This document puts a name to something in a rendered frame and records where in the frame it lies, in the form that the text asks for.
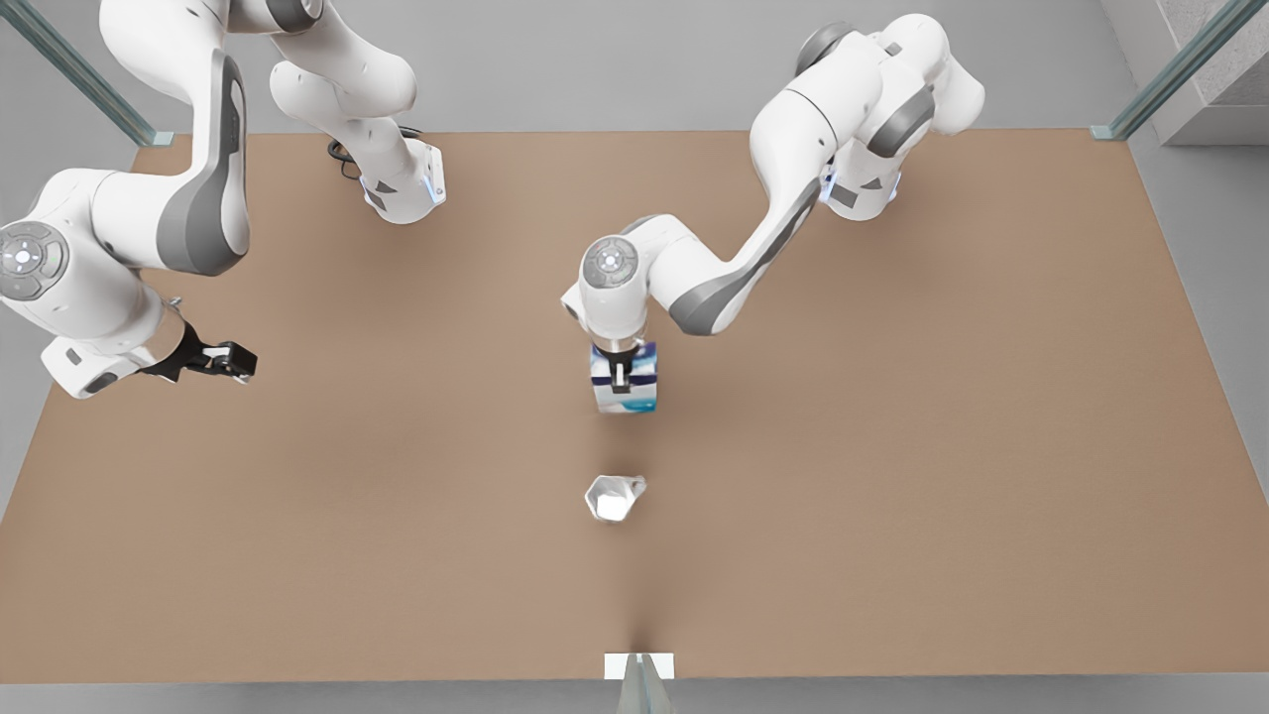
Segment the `blue and white carton box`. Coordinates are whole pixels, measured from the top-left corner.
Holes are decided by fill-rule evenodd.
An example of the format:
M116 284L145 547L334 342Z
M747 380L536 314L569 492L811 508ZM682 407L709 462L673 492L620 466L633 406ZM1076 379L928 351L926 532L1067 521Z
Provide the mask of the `blue and white carton box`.
M600 413L651 413L657 406L657 347L656 342L642 342L631 370L631 391L615 394L610 389L607 353L591 345L591 386Z

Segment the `small white faceted cup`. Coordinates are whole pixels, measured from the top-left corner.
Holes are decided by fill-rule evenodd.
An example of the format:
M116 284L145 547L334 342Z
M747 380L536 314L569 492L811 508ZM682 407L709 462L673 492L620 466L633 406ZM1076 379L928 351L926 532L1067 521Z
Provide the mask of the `small white faceted cup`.
M596 521L615 524L626 520L643 491L643 476L598 476L589 484L584 498Z

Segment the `silver frame post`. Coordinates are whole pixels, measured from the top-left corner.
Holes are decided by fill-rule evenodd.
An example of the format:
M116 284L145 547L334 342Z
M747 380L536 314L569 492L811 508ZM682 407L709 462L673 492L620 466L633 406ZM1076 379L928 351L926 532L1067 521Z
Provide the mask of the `silver frame post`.
M604 678L621 678L617 714L678 714L662 685L675 678L674 654L604 654Z
M58 29L37 11L28 0L0 0L0 16L15 29L23 41L38 51L44 60L58 68L82 96L88 98L112 123L140 148L168 148L175 134L155 131L109 84L89 60L74 49Z
M1269 146L1269 0L1098 1L1138 93L1096 140Z

